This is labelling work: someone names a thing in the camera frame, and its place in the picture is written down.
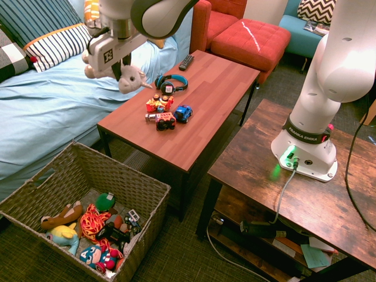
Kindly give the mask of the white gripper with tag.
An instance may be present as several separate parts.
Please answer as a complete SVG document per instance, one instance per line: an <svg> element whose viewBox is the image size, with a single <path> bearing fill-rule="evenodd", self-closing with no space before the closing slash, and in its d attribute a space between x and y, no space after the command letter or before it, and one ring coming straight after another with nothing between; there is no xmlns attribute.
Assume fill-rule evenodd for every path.
<svg viewBox="0 0 376 282"><path fill-rule="evenodd" d="M115 79L119 81L122 75L121 63L116 62L122 60L123 65L131 65L131 52L146 41L147 38L140 33L136 33L125 40L119 40L106 33L93 39L87 47L90 52L88 62L91 67L99 72L112 67Z"/></svg>

